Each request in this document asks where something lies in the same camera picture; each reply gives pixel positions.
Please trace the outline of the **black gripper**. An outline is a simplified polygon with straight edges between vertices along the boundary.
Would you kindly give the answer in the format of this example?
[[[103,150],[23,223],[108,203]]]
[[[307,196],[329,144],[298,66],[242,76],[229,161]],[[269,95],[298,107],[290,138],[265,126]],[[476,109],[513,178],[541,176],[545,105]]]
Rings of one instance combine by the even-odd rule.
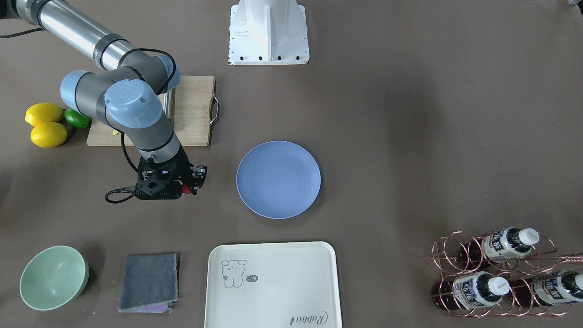
[[[192,166],[182,146],[178,147],[176,154],[168,160],[162,161],[161,155],[146,154],[142,156],[138,164],[138,182],[154,181],[181,181],[189,183],[192,195],[197,195],[207,177],[208,167],[204,165]]]

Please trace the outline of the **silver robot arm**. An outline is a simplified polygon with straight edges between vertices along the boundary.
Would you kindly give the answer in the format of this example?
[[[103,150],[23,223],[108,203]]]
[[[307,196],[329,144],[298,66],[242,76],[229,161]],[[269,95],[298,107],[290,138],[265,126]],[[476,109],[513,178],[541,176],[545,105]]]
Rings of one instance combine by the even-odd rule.
[[[91,58],[104,73],[73,71],[61,82],[64,103],[127,136],[140,153],[137,182],[117,189],[140,200],[195,195],[206,166],[194,166],[163,111],[159,95],[180,83],[172,56],[133,46],[64,0],[3,0],[2,19],[21,19]]]

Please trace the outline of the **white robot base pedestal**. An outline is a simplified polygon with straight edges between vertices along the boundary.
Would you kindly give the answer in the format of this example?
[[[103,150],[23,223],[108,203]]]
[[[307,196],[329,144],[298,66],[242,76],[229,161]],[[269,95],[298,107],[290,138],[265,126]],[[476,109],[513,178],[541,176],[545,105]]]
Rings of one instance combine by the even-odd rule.
[[[295,0],[240,0],[230,8],[228,63],[302,65],[310,60],[306,9]]]

